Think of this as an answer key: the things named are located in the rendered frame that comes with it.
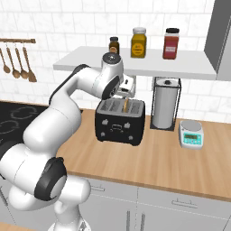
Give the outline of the black hob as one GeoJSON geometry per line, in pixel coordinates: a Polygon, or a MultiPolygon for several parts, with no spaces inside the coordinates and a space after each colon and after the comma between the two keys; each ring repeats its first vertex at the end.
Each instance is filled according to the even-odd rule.
{"type": "Polygon", "coordinates": [[[36,106],[0,103],[0,152],[53,156],[79,129],[81,112],[73,103],[36,106]]]}

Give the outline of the yellow spice jar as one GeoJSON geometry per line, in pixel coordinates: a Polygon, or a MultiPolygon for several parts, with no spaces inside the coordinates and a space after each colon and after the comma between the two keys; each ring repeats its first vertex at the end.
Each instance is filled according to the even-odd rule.
{"type": "Polygon", "coordinates": [[[144,58],[146,53],[146,29],[143,27],[133,28],[131,40],[131,57],[144,58]]]}

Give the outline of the wooden hanging spatula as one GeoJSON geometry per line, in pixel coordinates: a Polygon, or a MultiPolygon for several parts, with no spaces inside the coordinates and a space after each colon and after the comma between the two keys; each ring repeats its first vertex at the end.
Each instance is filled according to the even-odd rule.
{"type": "Polygon", "coordinates": [[[32,69],[31,69],[31,66],[30,66],[30,63],[29,63],[29,58],[28,58],[28,54],[27,54],[27,50],[25,47],[23,47],[23,55],[25,57],[25,61],[26,61],[26,64],[27,64],[27,68],[28,68],[28,77],[29,77],[29,81],[30,82],[37,82],[37,79],[34,75],[34,73],[32,72],[32,69]]]}

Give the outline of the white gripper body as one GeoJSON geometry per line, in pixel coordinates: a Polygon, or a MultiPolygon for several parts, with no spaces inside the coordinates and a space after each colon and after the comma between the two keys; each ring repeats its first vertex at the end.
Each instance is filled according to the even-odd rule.
{"type": "Polygon", "coordinates": [[[120,97],[134,98],[135,87],[131,86],[130,88],[126,88],[124,86],[120,86],[116,91],[116,94],[120,97]]]}

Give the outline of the grey wall cupboard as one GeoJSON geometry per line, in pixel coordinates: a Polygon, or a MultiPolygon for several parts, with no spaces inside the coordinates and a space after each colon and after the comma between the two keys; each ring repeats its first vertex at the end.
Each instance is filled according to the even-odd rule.
{"type": "Polygon", "coordinates": [[[231,0],[215,0],[204,52],[217,80],[231,81],[231,0]]]}

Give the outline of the white paper towel roll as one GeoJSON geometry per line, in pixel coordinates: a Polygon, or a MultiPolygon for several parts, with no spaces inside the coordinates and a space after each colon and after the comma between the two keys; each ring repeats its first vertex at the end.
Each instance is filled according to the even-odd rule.
{"type": "Polygon", "coordinates": [[[176,79],[158,79],[156,81],[152,119],[152,124],[155,127],[167,129],[171,126],[178,86],[178,81],[176,79]]]}

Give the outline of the red spice jar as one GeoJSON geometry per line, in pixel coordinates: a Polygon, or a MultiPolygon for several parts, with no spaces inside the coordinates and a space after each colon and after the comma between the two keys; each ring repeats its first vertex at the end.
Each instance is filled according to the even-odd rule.
{"type": "Polygon", "coordinates": [[[164,45],[162,57],[165,60],[175,60],[177,57],[178,43],[179,43],[178,28],[167,28],[164,36],[164,45]]]}

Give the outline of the wooden utensil rail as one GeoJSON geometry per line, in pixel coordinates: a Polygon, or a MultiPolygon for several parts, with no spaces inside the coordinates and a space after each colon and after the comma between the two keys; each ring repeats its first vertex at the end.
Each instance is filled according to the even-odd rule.
{"type": "Polygon", "coordinates": [[[7,39],[0,38],[0,42],[36,43],[35,39],[7,39]]]}

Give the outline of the grey wall shelf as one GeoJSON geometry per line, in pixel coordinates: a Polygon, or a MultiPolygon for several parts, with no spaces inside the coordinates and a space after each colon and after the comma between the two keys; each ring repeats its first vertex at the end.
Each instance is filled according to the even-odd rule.
{"type": "MultiPolygon", "coordinates": [[[[101,69],[101,60],[107,47],[81,46],[53,64],[54,70],[72,71],[79,64],[101,69]]],[[[215,80],[214,71],[203,51],[177,51],[175,60],[164,60],[162,50],[148,49],[143,59],[132,58],[128,48],[121,48],[125,75],[178,79],[215,80]]]]}

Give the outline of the narrow grey drawer front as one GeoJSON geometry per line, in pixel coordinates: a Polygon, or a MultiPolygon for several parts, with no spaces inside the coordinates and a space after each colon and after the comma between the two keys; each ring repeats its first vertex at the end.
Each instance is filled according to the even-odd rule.
{"type": "Polygon", "coordinates": [[[125,199],[130,201],[136,201],[137,199],[137,188],[135,186],[105,180],[88,179],[88,181],[91,186],[106,189],[104,192],[91,190],[93,194],[113,199],[125,199]]]}

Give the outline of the narrow grey cupboard door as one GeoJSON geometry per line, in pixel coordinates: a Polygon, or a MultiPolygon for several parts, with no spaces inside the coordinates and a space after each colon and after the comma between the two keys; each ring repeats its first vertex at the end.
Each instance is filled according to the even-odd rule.
{"type": "Polygon", "coordinates": [[[130,210],[131,231],[134,231],[135,202],[91,194],[79,205],[79,210],[91,231],[126,231],[126,211],[130,210]]]}

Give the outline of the black four-slot toaster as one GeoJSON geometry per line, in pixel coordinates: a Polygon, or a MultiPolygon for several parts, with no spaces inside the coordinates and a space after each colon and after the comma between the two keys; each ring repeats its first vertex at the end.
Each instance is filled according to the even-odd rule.
{"type": "Polygon", "coordinates": [[[137,146],[143,139],[145,103],[142,100],[110,98],[102,100],[95,113],[95,134],[99,141],[129,143],[137,146]]]}

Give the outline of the white kitchen scale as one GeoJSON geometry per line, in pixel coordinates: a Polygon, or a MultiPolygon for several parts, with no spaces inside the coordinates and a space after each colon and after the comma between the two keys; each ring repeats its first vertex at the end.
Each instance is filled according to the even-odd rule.
{"type": "Polygon", "coordinates": [[[181,120],[179,123],[179,141],[182,148],[201,150],[204,144],[202,124],[193,120],[181,120]]]}

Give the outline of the small brown spice jar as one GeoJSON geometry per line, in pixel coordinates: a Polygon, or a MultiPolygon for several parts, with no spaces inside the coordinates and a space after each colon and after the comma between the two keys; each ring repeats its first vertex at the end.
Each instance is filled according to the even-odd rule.
{"type": "Polygon", "coordinates": [[[109,51],[119,53],[119,42],[117,37],[110,38],[109,51]]]}

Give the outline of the wide grey drawer front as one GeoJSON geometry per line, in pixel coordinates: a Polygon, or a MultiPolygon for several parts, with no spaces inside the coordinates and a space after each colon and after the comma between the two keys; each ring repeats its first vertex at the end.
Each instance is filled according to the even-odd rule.
{"type": "Polygon", "coordinates": [[[167,208],[175,211],[183,211],[191,214],[200,214],[206,217],[214,217],[228,220],[231,216],[231,202],[225,202],[215,199],[206,199],[190,195],[183,195],[158,189],[138,189],[138,202],[144,205],[157,208],[167,208]],[[191,202],[198,205],[198,208],[185,208],[172,205],[171,201],[179,199],[180,201],[191,202]]]}

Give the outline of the wooden hanging spoon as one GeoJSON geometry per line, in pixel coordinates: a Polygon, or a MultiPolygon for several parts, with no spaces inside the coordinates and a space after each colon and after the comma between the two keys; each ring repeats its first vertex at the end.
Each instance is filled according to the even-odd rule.
{"type": "Polygon", "coordinates": [[[19,61],[19,65],[20,65],[20,68],[21,68],[21,76],[23,79],[27,79],[29,78],[28,77],[28,73],[23,69],[23,65],[22,65],[22,62],[21,62],[21,57],[20,57],[20,53],[19,53],[19,50],[15,47],[15,53],[16,53],[16,56],[17,56],[17,59],[19,61]]]}
{"type": "Polygon", "coordinates": [[[5,64],[5,59],[4,59],[4,55],[3,55],[3,52],[2,52],[2,49],[1,49],[1,48],[0,48],[0,55],[1,55],[2,60],[3,60],[3,63],[4,63],[4,72],[10,73],[10,69],[9,69],[8,66],[5,64]]]}
{"type": "Polygon", "coordinates": [[[20,72],[14,67],[14,62],[13,62],[13,58],[12,58],[12,54],[11,54],[10,49],[6,48],[6,51],[7,51],[8,57],[10,59],[12,68],[13,68],[12,74],[16,79],[18,79],[18,78],[20,78],[20,72]]]}

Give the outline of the wide grey cupboard door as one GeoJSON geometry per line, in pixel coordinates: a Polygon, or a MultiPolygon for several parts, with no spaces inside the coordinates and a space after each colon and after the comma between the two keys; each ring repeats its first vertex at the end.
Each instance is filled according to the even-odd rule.
{"type": "Polygon", "coordinates": [[[145,214],[144,231],[224,231],[228,220],[138,204],[140,231],[141,215],[145,214]]]}

